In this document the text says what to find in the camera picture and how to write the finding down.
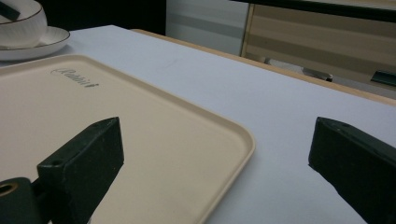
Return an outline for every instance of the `beige tray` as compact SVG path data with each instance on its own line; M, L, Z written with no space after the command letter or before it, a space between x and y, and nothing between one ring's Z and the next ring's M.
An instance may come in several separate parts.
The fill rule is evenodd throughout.
M74 135L120 117L125 164L92 224L203 222L255 147L240 125L78 55L0 68L0 116L0 180L36 179Z

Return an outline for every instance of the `black object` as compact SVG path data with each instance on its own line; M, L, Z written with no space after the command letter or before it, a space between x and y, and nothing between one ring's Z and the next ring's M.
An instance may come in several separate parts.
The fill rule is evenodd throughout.
M5 18L15 21L21 13L14 8L0 2L0 15L4 16Z
M396 11L383 8L355 7L304 0L233 0L269 7L283 7L329 15L366 19L372 21L396 22Z
M26 178L0 184L0 223L86 224L123 160L120 120L90 125L37 165L33 184Z
M68 31L104 25L165 35L166 0L37 0L49 26Z
M318 118L309 165L368 223L396 223L396 148L349 124Z
M373 82L396 87L396 73L391 73L387 71L376 71L371 80Z

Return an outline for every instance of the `dark background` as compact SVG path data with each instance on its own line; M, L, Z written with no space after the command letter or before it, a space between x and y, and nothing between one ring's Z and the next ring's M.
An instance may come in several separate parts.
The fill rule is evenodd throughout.
M165 35L166 0L36 0L49 26L67 31L116 25Z

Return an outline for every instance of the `saucer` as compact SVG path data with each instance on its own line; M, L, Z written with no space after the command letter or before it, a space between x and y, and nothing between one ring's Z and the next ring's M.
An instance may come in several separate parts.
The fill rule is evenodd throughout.
M17 61L39 58L49 55L63 48L70 37L70 33L57 27L47 27L38 45L26 49L0 49L0 61Z

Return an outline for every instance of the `bowl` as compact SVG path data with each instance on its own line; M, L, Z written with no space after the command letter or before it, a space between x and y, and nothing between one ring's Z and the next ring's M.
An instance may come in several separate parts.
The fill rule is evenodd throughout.
M47 31L47 17L40 3L33 0L2 0L21 14L11 21L0 15L0 47L30 48L38 44Z

